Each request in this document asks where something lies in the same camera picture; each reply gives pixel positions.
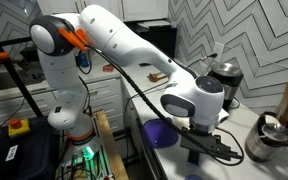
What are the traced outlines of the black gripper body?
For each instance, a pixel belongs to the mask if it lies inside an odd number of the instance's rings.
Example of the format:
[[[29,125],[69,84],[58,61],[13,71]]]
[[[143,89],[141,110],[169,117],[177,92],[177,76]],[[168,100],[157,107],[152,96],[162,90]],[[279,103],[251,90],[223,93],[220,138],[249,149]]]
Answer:
[[[201,134],[192,129],[185,130],[185,134],[188,138],[182,137],[180,146],[191,152],[213,155],[228,161],[232,158],[242,158],[237,152],[232,151],[230,146],[221,142],[220,135]]]

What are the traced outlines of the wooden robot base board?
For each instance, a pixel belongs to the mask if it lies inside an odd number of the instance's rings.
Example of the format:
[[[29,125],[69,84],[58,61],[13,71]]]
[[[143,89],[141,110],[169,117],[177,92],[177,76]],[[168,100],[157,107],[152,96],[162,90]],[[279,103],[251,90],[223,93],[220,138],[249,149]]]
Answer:
[[[97,111],[96,117],[108,157],[109,167],[115,176],[115,180],[129,180],[105,112],[103,110]]]

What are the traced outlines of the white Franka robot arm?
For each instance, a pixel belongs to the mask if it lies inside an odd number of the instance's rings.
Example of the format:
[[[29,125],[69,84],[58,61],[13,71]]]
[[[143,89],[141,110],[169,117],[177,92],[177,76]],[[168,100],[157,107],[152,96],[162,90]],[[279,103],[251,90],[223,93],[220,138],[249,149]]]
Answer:
[[[47,83],[58,90],[58,98],[48,115],[48,123],[67,132],[71,146],[63,154],[63,162],[77,158],[90,160],[98,152],[101,141],[95,135],[94,123],[83,112],[88,90],[78,76],[75,54],[93,49],[124,76],[134,90],[138,85],[124,68],[148,63],[168,77],[160,98],[164,110],[176,117],[187,117],[189,128],[175,128],[143,92],[138,95],[170,128],[182,136],[181,145],[210,155],[231,166],[238,164],[244,153],[234,152],[213,134],[220,121],[228,116],[222,108],[223,85],[211,76],[198,76],[174,61],[150,42],[139,37],[121,20],[99,5],[89,5],[81,13],[44,15],[30,24],[30,36],[37,46],[38,57]]]

